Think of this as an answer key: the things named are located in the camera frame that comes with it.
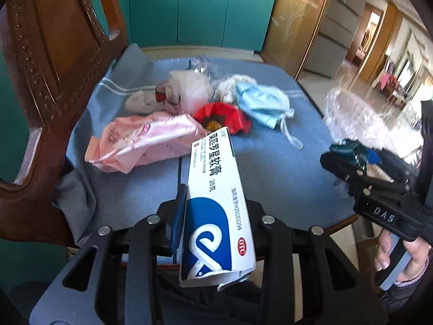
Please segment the right hand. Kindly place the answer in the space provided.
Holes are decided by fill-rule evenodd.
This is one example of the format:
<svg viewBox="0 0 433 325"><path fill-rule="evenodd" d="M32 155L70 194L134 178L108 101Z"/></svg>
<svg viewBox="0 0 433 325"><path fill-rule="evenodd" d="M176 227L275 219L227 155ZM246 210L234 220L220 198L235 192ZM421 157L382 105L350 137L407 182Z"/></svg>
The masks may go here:
<svg viewBox="0 0 433 325"><path fill-rule="evenodd" d="M391 264L391 233L382 229L379 234L378 242L373 263L375 269L381 271L385 270ZM422 237L418 237L412 242L403 241L403 244L406 251L411 255L411 261L399 274L396 279L397 282L409 282L419 278L419 276L424 273L424 269L428 263L430 249L432 248Z"/></svg>

